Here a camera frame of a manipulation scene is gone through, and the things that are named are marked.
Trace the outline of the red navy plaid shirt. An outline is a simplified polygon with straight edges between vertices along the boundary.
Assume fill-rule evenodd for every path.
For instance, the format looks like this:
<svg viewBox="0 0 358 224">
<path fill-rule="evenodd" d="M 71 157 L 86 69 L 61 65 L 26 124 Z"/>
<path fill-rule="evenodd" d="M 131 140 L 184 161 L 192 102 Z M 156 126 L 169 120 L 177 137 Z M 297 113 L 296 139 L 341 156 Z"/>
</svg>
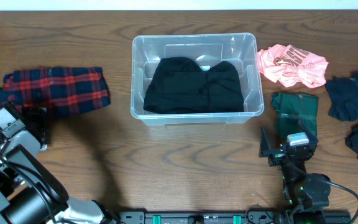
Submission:
<svg viewBox="0 0 358 224">
<path fill-rule="evenodd" d="M 101 67 L 50 67 L 16 70 L 4 76 L 0 106 L 45 108 L 52 119 L 83 114 L 111 104 Z"/>
</svg>

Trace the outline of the dark green garment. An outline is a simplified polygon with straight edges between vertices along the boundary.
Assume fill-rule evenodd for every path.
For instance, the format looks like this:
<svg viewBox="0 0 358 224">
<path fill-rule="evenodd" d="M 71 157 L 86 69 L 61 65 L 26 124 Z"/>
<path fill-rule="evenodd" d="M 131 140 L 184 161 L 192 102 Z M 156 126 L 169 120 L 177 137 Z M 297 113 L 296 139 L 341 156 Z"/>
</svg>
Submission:
<svg viewBox="0 0 358 224">
<path fill-rule="evenodd" d="M 317 136 L 317 96 L 305 93 L 277 92 L 272 95 L 272 107 L 277 112 L 275 132 L 286 140 L 290 134 L 307 129 Z"/>
</svg>

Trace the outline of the pink printed t-shirt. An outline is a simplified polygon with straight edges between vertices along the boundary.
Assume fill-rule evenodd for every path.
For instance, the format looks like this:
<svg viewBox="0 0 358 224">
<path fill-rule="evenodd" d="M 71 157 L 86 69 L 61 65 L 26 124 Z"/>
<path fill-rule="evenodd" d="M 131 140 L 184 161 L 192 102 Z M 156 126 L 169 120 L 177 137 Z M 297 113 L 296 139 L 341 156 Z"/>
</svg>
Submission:
<svg viewBox="0 0 358 224">
<path fill-rule="evenodd" d="M 257 65 L 267 79 L 280 82 L 286 88 L 297 83 L 317 88 L 326 83 L 326 59 L 292 45 L 276 44 L 267 50 L 260 50 Z"/>
</svg>

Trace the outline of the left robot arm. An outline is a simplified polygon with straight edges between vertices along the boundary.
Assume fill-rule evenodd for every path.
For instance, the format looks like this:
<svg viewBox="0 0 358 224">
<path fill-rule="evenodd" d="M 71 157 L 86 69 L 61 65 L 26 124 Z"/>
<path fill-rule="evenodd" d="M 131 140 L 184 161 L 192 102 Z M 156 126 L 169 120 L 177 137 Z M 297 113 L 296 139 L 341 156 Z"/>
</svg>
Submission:
<svg viewBox="0 0 358 224">
<path fill-rule="evenodd" d="M 119 223 L 97 201 L 70 197 L 36 159 L 48 144 L 46 115 L 0 106 L 0 223 Z"/>
</svg>

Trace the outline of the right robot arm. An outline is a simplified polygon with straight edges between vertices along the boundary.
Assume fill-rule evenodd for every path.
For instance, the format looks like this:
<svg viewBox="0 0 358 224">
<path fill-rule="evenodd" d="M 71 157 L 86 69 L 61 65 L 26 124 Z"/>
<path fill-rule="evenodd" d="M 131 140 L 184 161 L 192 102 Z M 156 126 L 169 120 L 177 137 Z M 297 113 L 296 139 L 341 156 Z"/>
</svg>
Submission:
<svg viewBox="0 0 358 224">
<path fill-rule="evenodd" d="M 260 157 L 268 159 L 270 167 L 282 172 L 283 193 L 291 204 L 273 216 L 275 223 L 311 223 L 324 220 L 323 208 L 329 205 L 330 186 L 323 174 L 309 174 L 305 162 L 310 160 L 318 139 L 308 130 L 287 136 L 287 141 L 275 148 L 270 144 L 265 129 L 261 129 Z"/>
</svg>

